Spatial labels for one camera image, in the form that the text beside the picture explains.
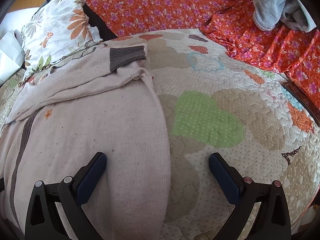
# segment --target bed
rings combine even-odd
[[[212,239],[232,212],[207,165],[212,152],[255,182],[279,180],[294,226],[319,189],[319,127],[282,87],[284,77],[228,57],[199,30],[155,31],[92,44],[28,82],[39,84],[96,47],[141,43],[148,44],[143,67],[153,77],[170,142],[170,192],[160,238]],[[23,89],[22,76],[20,70],[0,88],[2,123]],[[258,207],[240,239],[249,233]]]

